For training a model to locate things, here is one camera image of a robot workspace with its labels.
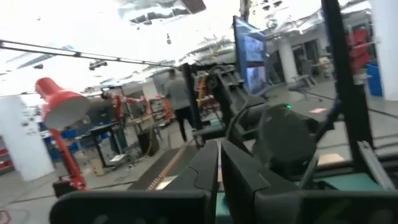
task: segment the black pole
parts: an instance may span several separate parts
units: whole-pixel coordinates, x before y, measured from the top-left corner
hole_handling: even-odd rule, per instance
[[[187,84],[187,90],[188,90],[189,102],[190,102],[192,120],[193,120],[193,128],[195,128],[196,130],[201,130],[203,129],[203,126],[200,119],[199,108],[195,94],[195,80],[192,77],[191,66],[185,63],[181,65],[181,71],[185,79],[185,83]]]
[[[338,98],[335,99],[332,109],[329,111],[328,115],[326,116],[326,121],[319,127],[317,132],[315,133],[315,142],[318,143],[325,133],[332,129],[334,123],[337,121],[339,115],[341,114],[341,102]]]
[[[335,66],[336,91],[341,100],[341,112],[344,114],[353,166],[355,171],[366,172],[371,176],[358,146],[358,141],[372,136],[369,122],[361,120],[364,118],[363,114],[368,112],[364,110],[367,108],[366,99],[363,99],[365,96],[354,85],[340,5],[338,0],[322,0],[322,9]]]

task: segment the ceiling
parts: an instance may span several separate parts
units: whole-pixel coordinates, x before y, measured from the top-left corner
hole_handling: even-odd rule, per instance
[[[281,29],[319,10],[319,0],[307,1],[252,1],[249,22],[267,29],[267,21],[277,19]],[[0,39],[174,65],[191,52],[230,50],[231,18],[239,13],[239,4],[240,0],[3,0]],[[109,62],[107,67],[89,71],[90,62],[0,50],[0,74],[7,73],[0,76],[0,95],[32,91],[42,76],[76,89],[104,80],[129,82],[146,77],[141,71],[147,66]],[[44,69],[33,70],[39,63]],[[145,70],[146,75],[154,70]]]

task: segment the lamp shade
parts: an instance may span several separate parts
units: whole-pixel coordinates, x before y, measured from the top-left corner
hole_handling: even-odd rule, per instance
[[[36,92],[44,99],[42,118],[48,128],[63,129],[82,119],[90,108],[85,96],[58,86],[51,78],[36,81]]]

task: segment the screen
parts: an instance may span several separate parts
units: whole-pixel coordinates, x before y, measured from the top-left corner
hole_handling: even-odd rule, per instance
[[[236,61],[250,94],[261,94],[268,84],[267,45],[264,33],[234,16]]]

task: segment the lamp base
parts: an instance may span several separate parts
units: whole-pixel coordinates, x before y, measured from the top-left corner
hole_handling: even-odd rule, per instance
[[[70,180],[58,180],[52,184],[52,188],[54,189],[54,193],[57,198],[78,190],[77,188],[72,186]]]

